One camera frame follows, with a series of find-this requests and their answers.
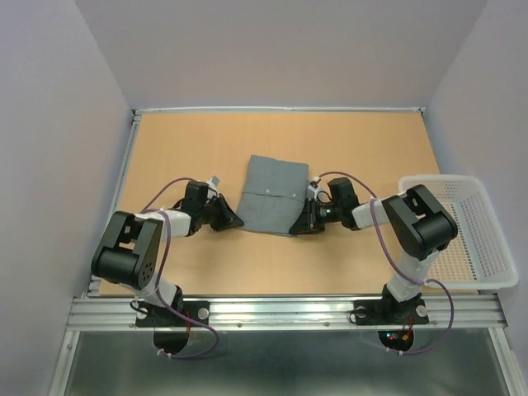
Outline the grey long sleeve shirt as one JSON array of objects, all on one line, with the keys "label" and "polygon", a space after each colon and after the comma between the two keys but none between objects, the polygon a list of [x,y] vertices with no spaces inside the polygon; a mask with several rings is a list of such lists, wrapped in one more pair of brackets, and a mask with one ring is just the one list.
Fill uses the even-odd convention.
[{"label": "grey long sleeve shirt", "polygon": [[304,207],[309,165],[252,155],[236,210],[242,230],[288,236]]}]

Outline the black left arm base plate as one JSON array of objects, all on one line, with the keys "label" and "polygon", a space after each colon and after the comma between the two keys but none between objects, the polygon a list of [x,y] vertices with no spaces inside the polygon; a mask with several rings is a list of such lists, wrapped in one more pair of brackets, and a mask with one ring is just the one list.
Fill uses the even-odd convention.
[{"label": "black left arm base plate", "polygon": [[[191,323],[167,309],[143,300],[132,300],[130,307],[136,313],[135,326],[138,328],[183,328],[191,326]],[[205,300],[185,301],[181,314],[199,323],[208,324],[210,302]]]}]

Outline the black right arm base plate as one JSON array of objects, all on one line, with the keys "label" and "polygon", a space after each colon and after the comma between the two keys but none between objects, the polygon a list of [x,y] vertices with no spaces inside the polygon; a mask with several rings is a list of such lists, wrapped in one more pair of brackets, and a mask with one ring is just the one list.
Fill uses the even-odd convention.
[{"label": "black right arm base plate", "polygon": [[355,323],[359,326],[403,326],[429,324],[428,315],[420,316],[417,308],[424,305],[417,302],[389,302],[382,299],[359,299],[353,303]]}]

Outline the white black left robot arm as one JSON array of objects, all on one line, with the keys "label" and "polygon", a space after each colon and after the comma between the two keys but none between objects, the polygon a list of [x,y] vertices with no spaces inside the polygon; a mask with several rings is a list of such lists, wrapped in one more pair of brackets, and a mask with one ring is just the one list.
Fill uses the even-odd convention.
[{"label": "white black left robot arm", "polygon": [[158,261],[161,242],[170,248],[173,238],[195,234],[204,225],[215,232],[244,225],[221,194],[205,198],[182,198],[168,210],[147,209],[134,214],[116,211],[92,258],[94,276],[132,290],[167,325],[183,315],[182,290],[163,279]]}]

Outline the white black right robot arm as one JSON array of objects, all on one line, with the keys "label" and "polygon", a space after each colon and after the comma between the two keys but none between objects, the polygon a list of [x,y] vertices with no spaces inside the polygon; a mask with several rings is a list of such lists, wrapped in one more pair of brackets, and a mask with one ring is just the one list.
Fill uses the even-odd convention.
[{"label": "white black right robot arm", "polygon": [[439,253],[457,238],[451,215],[424,186],[417,185],[397,195],[361,204],[351,181],[345,177],[328,183],[329,201],[319,199],[318,183],[309,183],[307,198],[290,234],[317,234],[330,223],[351,231],[373,227],[379,238],[381,224],[389,224],[402,248],[399,262],[389,258],[394,275],[384,285],[379,299],[354,303],[350,320],[358,325],[405,324],[411,319],[427,323],[422,300],[427,273]]}]

